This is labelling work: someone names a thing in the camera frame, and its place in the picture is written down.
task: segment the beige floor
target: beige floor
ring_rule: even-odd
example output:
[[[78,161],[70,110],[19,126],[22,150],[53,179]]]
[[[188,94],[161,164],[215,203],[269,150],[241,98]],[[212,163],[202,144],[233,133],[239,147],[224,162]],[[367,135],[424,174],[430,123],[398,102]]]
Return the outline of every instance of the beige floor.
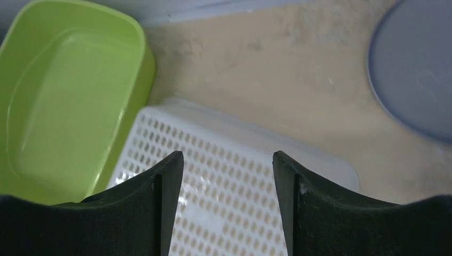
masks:
[[[177,94],[348,161],[361,192],[396,203],[452,193],[452,148],[391,119],[366,51],[394,0],[324,0],[147,29],[150,104]]]

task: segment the gray wall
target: gray wall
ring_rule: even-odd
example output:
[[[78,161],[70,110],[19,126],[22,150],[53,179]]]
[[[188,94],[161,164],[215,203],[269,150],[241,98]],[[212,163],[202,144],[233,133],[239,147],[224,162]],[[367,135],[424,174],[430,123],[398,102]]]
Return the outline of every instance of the gray wall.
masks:
[[[0,29],[30,0],[0,0]],[[305,0],[91,0],[131,15],[144,26],[211,17]]]

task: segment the gray plastic lid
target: gray plastic lid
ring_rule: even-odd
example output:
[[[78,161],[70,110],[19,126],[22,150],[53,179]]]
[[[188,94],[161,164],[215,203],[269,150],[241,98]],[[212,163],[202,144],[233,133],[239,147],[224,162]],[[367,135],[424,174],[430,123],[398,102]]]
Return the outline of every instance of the gray plastic lid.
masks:
[[[374,31],[368,72],[388,113],[452,143],[451,0],[404,0],[390,9]]]

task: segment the green plastic container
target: green plastic container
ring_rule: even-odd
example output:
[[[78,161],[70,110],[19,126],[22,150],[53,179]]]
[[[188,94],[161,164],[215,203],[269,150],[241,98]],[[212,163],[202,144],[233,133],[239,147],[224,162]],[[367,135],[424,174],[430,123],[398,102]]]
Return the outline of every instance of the green plastic container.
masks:
[[[0,47],[0,194],[57,204],[104,190],[154,74],[131,17],[27,4]]]

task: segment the white plastic basket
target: white plastic basket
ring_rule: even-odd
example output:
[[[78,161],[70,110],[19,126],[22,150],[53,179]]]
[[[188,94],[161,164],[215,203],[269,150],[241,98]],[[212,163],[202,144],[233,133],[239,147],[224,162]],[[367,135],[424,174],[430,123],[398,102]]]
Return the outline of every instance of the white plastic basket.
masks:
[[[184,153],[184,175],[170,255],[287,255],[272,170],[283,150],[353,191],[346,162],[258,126],[171,98],[143,108],[108,188]]]

